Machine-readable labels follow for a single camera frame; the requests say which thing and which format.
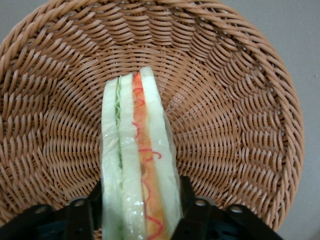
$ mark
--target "metal screw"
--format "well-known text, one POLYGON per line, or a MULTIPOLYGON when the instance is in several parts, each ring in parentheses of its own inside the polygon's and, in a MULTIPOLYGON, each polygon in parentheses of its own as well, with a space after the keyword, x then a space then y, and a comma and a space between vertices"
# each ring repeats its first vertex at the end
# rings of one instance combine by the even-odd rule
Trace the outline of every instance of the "metal screw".
POLYGON ((80 199, 80 200, 78 200, 78 201, 75 202, 74 206, 75 206, 75 207, 80 207, 80 206, 82 206, 83 204, 85 204, 85 200, 80 199))
POLYGON ((203 207, 203 206, 207 205, 207 202, 205 200, 202 200, 202 199, 197 199, 195 201, 195 204, 200 206, 200 207, 203 207))
POLYGON ((47 211, 47 207, 46 206, 41 206, 39 207, 37 210, 35 210, 35 214, 42 214, 44 213, 45 211, 47 211))
POLYGON ((242 209, 238 206, 231 206, 230 210, 236 214, 242 214, 242 212, 243 212, 242 209))

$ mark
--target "wicker basket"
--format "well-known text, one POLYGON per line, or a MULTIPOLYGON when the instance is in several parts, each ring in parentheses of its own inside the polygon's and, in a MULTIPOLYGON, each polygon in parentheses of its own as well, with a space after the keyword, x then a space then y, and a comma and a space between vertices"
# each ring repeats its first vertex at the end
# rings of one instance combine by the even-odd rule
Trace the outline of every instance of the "wicker basket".
POLYGON ((100 178, 107 80, 151 66, 180 175, 273 229, 297 192, 302 113, 274 48, 215 0, 51 0, 0 46, 0 224, 100 178))

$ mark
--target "screw hole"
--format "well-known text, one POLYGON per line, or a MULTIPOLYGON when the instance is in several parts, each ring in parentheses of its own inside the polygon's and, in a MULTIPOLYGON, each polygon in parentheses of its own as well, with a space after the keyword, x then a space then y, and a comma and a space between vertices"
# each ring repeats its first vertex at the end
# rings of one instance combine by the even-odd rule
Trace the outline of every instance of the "screw hole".
POLYGON ((80 199, 80 200, 78 200, 78 201, 75 202, 74 206, 75 206, 75 207, 80 207, 80 206, 82 206, 83 204, 85 204, 85 200, 80 199))
POLYGON ((37 210, 35 210, 35 214, 42 214, 44 213, 45 211, 47 211, 47 207, 46 206, 41 206, 39 207, 37 210))

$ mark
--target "gray background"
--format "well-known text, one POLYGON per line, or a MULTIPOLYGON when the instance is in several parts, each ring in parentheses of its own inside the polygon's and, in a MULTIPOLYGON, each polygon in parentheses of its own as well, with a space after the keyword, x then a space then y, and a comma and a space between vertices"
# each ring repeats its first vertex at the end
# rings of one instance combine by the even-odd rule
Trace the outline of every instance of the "gray background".
MULTIPOLYGON (((0 0, 0 41, 46 0, 0 0)), ((289 215, 278 233, 285 240, 320 239, 320 1, 222 0, 255 25, 275 47, 295 85, 305 126, 304 170, 289 215)))

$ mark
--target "black bracket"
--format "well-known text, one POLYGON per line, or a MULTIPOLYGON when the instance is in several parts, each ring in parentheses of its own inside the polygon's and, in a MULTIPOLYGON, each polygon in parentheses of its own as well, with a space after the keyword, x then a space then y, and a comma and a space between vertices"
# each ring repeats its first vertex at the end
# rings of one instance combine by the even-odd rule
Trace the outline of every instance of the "black bracket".
POLYGON ((54 211, 39 204, 0 228, 1 240, 94 240, 101 226, 102 191, 99 181, 86 198, 77 198, 54 211))
POLYGON ((171 240, 282 240, 243 205, 226 211, 197 198, 188 177, 181 177, 183 218, 171 240))

